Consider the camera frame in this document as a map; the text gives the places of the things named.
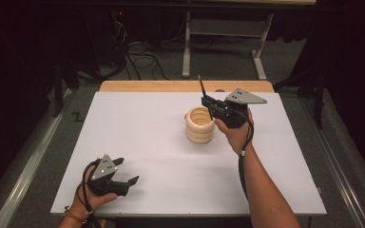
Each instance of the dark background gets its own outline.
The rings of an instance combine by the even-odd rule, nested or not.
[[[365,1],[333,0],[327,5],[348,9],[324,14],[314,27],[310,25],[315,17],[307,13],[277,13],[268,40],[308,38],[293,75],[316,66],[309,78],[324,74],[337,111],[365,159]],[[182,17],[159,11],[126,12],[129,31],[155,44],[171,38],[175,30],[170,30],[180,25]],[[88,10],[0,0],[0,179],[46,112],[58,63],[68,56],[83,56],[78,61],[97,67],[94,45],[80,46],[92,42],[84,13]],[[147,21],[152,23],[139,26]]]

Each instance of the gray floor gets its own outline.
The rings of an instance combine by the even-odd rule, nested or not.
[[[192,51],[191,75],[201,74],[204,80],[257,80],[256,71],[248,54],[249,41],[237,38],[223,38],[223,41],[210,48],[206,48],[209,44],[206,40],[193,43],[195,48]],[[268,81],[276,83],[290,75],[303,44],[304,41],[267,42],[261,60]],[[143,46],[136,46],[130,52],[140,52],[142,48]],[[181,76],[183,60],[181,46],[164,46],[163,48],[149,46],[146,53],[157,56],[167,78],[184,80]],[[147,64],[144,62],[147,60],[142,61],[136,64],[141,66]],[[133,80],[138,79],[131,65],[128,65],[128,71]],[[143,80],[162,79],[158,67],[154,70],[154,76],[151,67],[140,69],[140,72]],[[125,70],[112,79],[128,80],[128,78]],[[36,150],[45,148],[42,145],[42,139],[49,138],[50,143],[47,149],[44,149],[44,157],[31,184],[27,186],[28,191],[24,193],[22,199],[19,199],[18,207],[14,209],[15,213],[9,227],[55,227],[58,225],[61,217],[51,215],[49,210],[83,126],[83,122],[75,122],[74,113],[80,113],[79,118],[83,119],[94,92],[98,89],[98,83],[82,82],[80,89],[72,91],[67,96],[68,103],[60,116],[61,121],[54,133],[48,137],[47,132],[53,122],[51,106],[24,149],[11,164],[0,182],[0,211],[29,159],[33,158]],[[312,227],[365,227],[365,163],[349,137],[346,127],[337,116],[329,94],[326,92],[324,97],[325,106],[322,113],[324,129],[320,131],[310,120],[309,106],[312,100],[298,99],[293,91],[294,88],[285,88],[279,93],[316,186],[321,190],[321,197],[328,212],[327,216],[314,217]],[[347,199],[348,193],[355,194],[355,198]],[[299,216],[299,219],[302,227],[307,227],[308,218]],[[128,227],[139,226],[127,222],[123,224],[129,224]],[[209,225],[222,227],[221,224]]]

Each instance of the white table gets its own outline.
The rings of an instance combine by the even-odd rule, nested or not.
[[[208,93],[223,100],[228,93]],[[298,215],[324,215],[297,139],[276,93],[254,93],[250,104],[254,146],[263,165]],[[99,216],[232,217],[250,213],[240,186],[238,158],[224,135],[195,144],[184,135],[183,115],[201,105],[200,92],[97,92],[53,202],[51,213],[71,204],[85,167],[104,154],[125,158],[114,176],[137,184],[106,204]]]

